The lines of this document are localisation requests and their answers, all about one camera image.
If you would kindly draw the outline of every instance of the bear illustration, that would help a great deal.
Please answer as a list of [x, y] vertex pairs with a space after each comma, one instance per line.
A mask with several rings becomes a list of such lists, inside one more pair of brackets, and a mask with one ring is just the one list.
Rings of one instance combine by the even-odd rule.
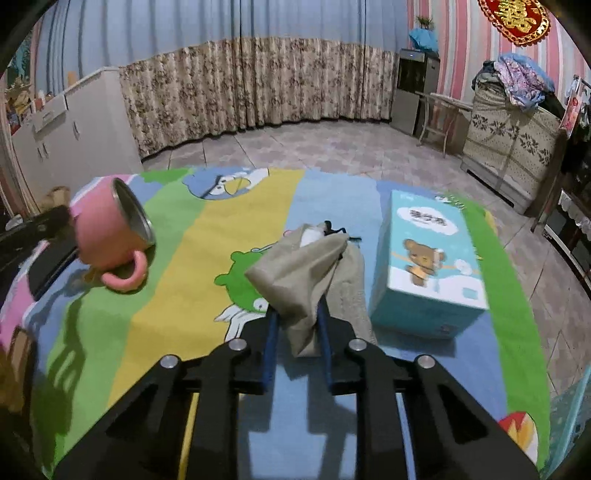
[[429, 275], [435, 275], [445, 260], [445, 253], [442, 250], [418, 244], [407, 238], [404, 241], [404, 248], [408, 250], [408, 257], [414, 265], [407, 265], [406, 270], [410, 273], [411, 281], [419, 287], [427, 286]]

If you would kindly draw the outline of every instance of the red decoration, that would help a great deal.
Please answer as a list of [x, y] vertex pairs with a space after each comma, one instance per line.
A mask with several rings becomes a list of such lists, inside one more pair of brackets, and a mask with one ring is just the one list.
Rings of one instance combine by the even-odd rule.
[[550, 18], [538, 0], [478, 0], [488, 20], [518, 47], [533, 45], [550, 31]]

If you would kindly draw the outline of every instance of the white cabinet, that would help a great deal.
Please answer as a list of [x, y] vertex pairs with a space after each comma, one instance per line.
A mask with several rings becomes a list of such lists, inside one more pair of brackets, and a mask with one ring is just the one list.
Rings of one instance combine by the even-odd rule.
[[94, 177], [141, 173], [119, 86], [119, 71], [100, 69], [56, 96], [12, 136], [37, 204], [56, 186], [74, 194]]

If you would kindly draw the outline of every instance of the cabinet drawer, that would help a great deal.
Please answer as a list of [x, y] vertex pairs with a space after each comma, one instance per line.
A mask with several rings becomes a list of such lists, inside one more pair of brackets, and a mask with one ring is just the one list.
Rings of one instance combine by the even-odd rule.
[[68, 110], [66, 97], [58, 95], [50, 102], [47, 102], [45, 108], [37, 112], [33, 116], [33, 125], [35, 125], [35, 132], [39, 133], [44, 127], [49, 125], [56, 117]]

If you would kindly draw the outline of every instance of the blue curtain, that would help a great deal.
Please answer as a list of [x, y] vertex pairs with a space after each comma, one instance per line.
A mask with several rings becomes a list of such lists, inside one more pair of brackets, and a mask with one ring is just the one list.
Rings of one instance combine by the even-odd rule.
[[340, 40], [397, 51], [407, 0], [59, 0], [43, 17], [37, 89], [159, 53], [239, 36]]

